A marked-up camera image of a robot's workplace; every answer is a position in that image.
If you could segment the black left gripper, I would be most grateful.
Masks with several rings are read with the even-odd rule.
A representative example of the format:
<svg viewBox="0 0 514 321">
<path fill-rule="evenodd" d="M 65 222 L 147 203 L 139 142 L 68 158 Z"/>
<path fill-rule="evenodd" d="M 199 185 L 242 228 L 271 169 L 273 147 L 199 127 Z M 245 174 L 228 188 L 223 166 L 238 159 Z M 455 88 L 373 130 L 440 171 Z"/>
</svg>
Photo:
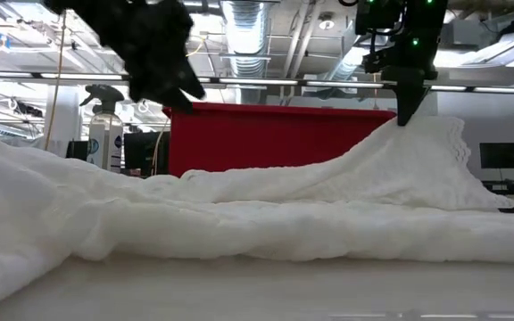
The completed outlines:
<svg viewBox="0 0 514 321">
<path fill-rule="evenodd" d="M 191 113 L 193 104 L 183 93 L 205 97 L 186 58 L 193 21 L 180 1 L 81 0 L 78 16 L 124 61 L 132 100 Z"/>
</svg>

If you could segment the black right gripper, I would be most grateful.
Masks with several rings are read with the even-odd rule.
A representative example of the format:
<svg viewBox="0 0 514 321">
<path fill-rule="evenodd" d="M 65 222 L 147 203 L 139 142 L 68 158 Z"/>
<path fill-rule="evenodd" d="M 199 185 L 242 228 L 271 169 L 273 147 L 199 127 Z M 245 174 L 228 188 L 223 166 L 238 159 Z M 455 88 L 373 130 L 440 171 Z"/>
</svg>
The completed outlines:
<svg viewBox="0 0 514 321">
<path fill-rule="evenodd" d="M 368 53 L 362 58 L 363 69 L 370 74 L 379 73 L 384 81 L 397 84 L 422 86 L 426 80 L 436 80 L 438 72 L 434 65 L 437 48 L 422 45 L 393 45 Z M 429 86 L 416 90 L 410 102 L 408 86 L 396 86 L 397 125 L 405 127 L 413 118 L 429 93 Z"/>
</svg>

